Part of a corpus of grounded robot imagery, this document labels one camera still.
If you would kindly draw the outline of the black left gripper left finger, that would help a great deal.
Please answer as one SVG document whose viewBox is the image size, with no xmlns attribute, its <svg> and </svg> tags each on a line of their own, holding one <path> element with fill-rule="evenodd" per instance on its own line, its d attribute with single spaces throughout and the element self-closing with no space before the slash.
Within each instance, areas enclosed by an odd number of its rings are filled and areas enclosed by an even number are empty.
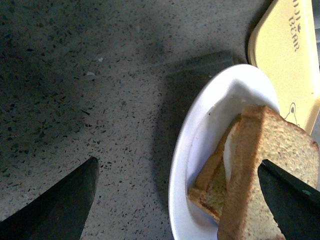
<svg viewBox="0 0 320 240">
<path fill-rule="evenodd" d="M 93 204 L 99 161 L 90 157 L 0 223 L 2 240 L 78 240 Z"/>
</svg>

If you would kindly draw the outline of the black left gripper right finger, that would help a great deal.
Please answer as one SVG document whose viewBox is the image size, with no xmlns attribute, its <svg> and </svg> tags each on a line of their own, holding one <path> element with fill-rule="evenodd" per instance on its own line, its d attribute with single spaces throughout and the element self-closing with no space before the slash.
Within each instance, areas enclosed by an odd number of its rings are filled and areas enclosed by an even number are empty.
<svg viewBox="0 0 320 240">
<path fill-rule="evenodd" d="M 320 238 L 320 192 L 268 159 L 257 169 L 263 197 L 287 240 Z"/>
</svg>

